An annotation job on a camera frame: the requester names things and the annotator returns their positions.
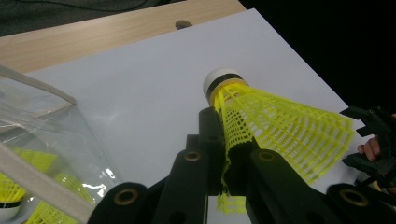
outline wooden table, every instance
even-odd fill
[[[0,37],[0,63],[28,73],[246,10],[237,0],[186,0]]]

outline finger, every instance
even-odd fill
[[[370,146],[374,155],[379,156],[381,154],[381,147],[379,145],[378,135],[372,138],[372,140],[370,141]]]
[[[364,154],[364,145],[358,145],[358,152]]]
[[[364,153],[366,154],[366,157],[369,161],[375,161],[376,157],[373,152],[373,149],[371,147],[371,142],[373,141],[373,138],[370,138],[365,144],[364,144]]]

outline black cable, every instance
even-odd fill
[[[60,3],[60,2],[50,2],[50,1],[40,1],[40,0],[15,0],[16,2],[21,2],[21,3],[44,3],[44,4],[54,4],[54,5],[61,5],[65,7],[75,7],[79,9],[84,9],[84,10],[91,10],[91,11],[101,11],[101,12],[125,12],[125,11],[130,11],[134,9],[138,9],[145,5],[148,0],[143,1],[141,4],[137,5],[136,7],[128,7],[125,9],[119,9],[119,10],[106,10],[106,9],[99,9],[99,8],[91,8],[91,7],[79,7],[71,4],[66,4],[66,3]]]

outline yellow nylon mesh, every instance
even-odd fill
[[[55,180],[66,188],[75,192],[88,203],[94,205],[93,197],[82,187],[82,184],[75,177],[61,173],[56,176]],[[37,208],[25,224],[52,223],[78,224],[76,220],[44,201],[38,204]]]
[[[14,151],[24,160],[31,163],[37,170],[46,172],[57,158],[57,155],[14,148]],[[15,183],[6,175],[0,173],[0,202],[15,203],[20,202],[26,194],[26,189]]]
[[[260,148],[282,155],[307,184],[342,159],[355,134],[350,118],[241,84],[220,89],[214,107],[222,119],[227,154],[234,146],[255,138]],[[224,172],[231,165],[226,158]],[[223,192],[219,196],[219,210],[245,210],[244,197],[227,195]]]

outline human hand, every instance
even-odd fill
[[[360,154],[365,154],[369,161],[375,161],[379,155],[381,155],[381,148],[378,142],[378,136],[370,138],[364,145],[358,145],[358,151]],[[396,187],[387,188],[390,194],[396,195]]]

